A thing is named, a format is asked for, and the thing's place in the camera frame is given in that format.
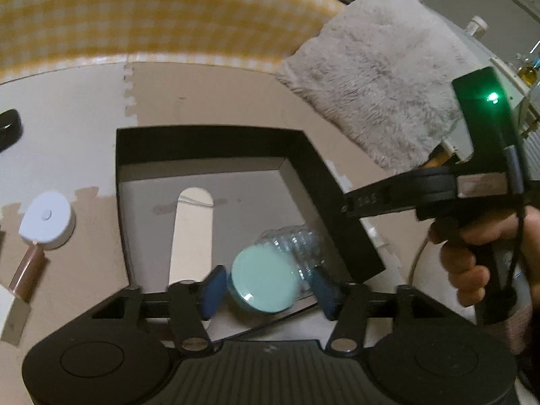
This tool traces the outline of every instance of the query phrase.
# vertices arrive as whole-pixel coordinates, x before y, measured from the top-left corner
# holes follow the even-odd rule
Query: bottle
[[[300,278],[300,298],[311,295],[309,284],[313,268],[323,264],[324,246],[320,236],[306,225],[294,225],[262,233],[256,243],[271,243],[278,250],[291,254]]]
[[[517,75],[527,84],[532,87],[538,79],[538,69],[540,69],[540,56],[534,60],[525,58],[517,71]]]

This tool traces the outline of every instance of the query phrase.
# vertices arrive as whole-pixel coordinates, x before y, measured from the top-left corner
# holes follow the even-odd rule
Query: black box
[[[363,282],[384,270],[361,222],[342,213],[344,194],[302,131],[118,129],[116,186],[129,280],[145,292],[168,284],[176,201],[193,186],[214,197],[214,265],[229,268],[264,230],[306,223],[333,244],[325,260],[331,272]]]

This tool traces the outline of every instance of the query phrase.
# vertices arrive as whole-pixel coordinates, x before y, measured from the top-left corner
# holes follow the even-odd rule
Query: copper tube
[[[43,248],[36,243],[30,245],[9,284],[9,289],[21,300],[28,303],[46,263]]]

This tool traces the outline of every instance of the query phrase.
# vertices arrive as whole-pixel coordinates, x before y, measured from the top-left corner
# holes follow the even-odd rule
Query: yellow gingham fabric
[[[104,62],[272,72],[343,6],[336,0],[0,0],[0,83]]]

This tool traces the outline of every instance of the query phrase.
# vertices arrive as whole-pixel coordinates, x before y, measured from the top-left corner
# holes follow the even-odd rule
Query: human hand
[[[527,277],[531,288],[533,306],[540,308],[540,211],[526,208],[521,251],[525,258]],[[513,239],[517,231],[517,217],[513,211],[497,211],[485,214],[475,222],[460,229],[461,238],[467,245],[484,245],[497,239]],[[429,239],[441,243],[434,224],[429,230]],[[485,285],[489,281],[489,270],[476,265],[476,258],[465,247],[454,247],[445,243],[441,248],[441,264],[448,271],[448,279],[457,291],[457,299],[463,306],[476,304],[485,296]]]

